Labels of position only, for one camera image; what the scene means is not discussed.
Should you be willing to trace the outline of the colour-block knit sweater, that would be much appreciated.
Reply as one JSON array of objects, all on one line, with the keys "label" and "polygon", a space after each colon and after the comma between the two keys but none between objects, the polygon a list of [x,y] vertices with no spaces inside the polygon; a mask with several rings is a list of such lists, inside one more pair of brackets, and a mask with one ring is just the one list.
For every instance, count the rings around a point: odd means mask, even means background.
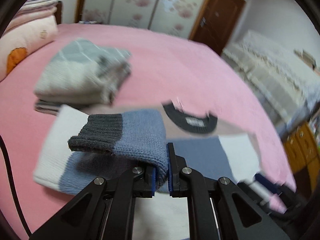
[{"label": "colour-block knit sweater", "polygon": [[134,239],[187,239],[187,201],[172,199],[167,143],[203,176],[252,182],[260,171],[256,138],[213,115],[198,118],[172,103],[83,113],[60,108],[33,172],[36,183],[75,195],[94,178],[117,178],[136,162],[156,168],[156,196],[136,204]]}]

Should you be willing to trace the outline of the wooden drawer desk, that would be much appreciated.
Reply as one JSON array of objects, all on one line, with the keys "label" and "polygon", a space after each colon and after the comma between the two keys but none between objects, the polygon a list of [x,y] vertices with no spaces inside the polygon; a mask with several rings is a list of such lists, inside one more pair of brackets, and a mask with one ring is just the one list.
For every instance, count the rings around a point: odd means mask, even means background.
[{"label": "wooden drawer desk", "polygon": [[283,140],[284,150],[296,181],[298,193],[309,199],[319,178],[319,148],[307,122]]}]

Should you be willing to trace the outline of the folded striped garment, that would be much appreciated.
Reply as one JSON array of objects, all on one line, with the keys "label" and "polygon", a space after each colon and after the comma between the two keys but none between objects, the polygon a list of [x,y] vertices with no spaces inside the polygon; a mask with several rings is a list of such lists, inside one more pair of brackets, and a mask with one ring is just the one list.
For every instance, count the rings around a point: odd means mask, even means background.
[{"label": "folded striped garment", "polygon": [[34,104],[34,110],[44,114],[58,115],[62,106],[70,106],[74,108],[74,106],[65,103],[37,100]]}]

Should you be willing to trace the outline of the cloth-covered furniture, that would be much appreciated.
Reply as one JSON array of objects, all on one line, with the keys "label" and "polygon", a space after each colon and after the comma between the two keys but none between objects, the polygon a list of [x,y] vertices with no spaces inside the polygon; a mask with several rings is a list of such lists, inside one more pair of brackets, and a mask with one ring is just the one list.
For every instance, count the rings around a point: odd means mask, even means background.
[{"label": "cloth-covered furniture", "polygon": [[294,52],[257,33],[223,48],[221,57],[250,87],[280,137],[319,105],[319,75]]}]

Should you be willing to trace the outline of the folded grey patterned sweater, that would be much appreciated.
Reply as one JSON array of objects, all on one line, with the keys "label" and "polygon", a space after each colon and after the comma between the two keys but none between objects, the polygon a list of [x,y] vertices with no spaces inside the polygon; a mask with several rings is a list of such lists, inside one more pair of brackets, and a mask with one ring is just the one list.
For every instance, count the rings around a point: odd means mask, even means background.
[{"label": "folded grey patterned sweater", "polygon": [[131,74],[130,56],[128,50],[98,46],[79,38],[52,57],[34,94],[47,102],[110,105]]}]

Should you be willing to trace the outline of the pink bed blanket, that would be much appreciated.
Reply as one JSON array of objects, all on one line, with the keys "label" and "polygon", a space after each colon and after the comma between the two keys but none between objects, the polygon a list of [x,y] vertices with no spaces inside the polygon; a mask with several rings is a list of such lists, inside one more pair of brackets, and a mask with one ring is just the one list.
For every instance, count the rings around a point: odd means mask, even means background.
[{"label": "pink bed blanket", "polygon": [[172,100],[188,113],[212,112],[257,136],[263,170],[272,181],[296,182],[280,138],[249,87],[207,46],[152,31],[111,25],[61,24],[56,40],[23,60],[1,82],[1,136],[15,186],[31,230],[38,229],[70,196],[33,181],[33,170],[54,116],[36,112],[34,87],[50,59],[65,45],[85,38],[131,52],[131,76],[115,106],[157,106]]}]

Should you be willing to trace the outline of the pink cartoon pillow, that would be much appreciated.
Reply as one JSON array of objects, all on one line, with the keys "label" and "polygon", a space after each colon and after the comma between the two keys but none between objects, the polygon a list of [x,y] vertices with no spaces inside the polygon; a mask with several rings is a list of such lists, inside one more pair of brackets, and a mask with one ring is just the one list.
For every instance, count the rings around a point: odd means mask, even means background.
[{"label": "pink cartoon pillow", "polygon": [[1,37],[1,80],[26,57],[53,42],[58,35],[54,15],[12,28]]}]

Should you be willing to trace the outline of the brown wooden door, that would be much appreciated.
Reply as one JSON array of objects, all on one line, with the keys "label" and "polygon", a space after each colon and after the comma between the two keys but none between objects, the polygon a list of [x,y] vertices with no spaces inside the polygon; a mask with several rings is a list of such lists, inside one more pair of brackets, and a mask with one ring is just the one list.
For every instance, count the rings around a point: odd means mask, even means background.
[{"label": "brown wooden door", "polygon": [[245,0],[204,0],[189,39],[221,55],[245,4]]}]

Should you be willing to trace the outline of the floral sliding wardrobe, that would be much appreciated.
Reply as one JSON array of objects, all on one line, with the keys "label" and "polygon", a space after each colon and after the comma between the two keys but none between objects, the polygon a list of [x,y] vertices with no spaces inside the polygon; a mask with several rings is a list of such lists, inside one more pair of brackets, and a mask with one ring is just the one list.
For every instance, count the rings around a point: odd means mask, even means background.
[{"label": "floral sliding wardrobe", "polygon": [[205,0],[78,0],[75,21],[189,38]]}]

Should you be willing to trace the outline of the stack of folded quilts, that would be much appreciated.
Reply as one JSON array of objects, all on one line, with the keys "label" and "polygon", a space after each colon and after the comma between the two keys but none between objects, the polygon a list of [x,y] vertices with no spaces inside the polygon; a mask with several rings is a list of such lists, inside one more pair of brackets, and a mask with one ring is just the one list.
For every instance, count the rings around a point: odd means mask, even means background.
[{"label": "stack of folded quilts", "polygon": [[6,33],[24,23],[55,14],[57,4],[58,0],[27,0],[15,14],[4,32]]}]

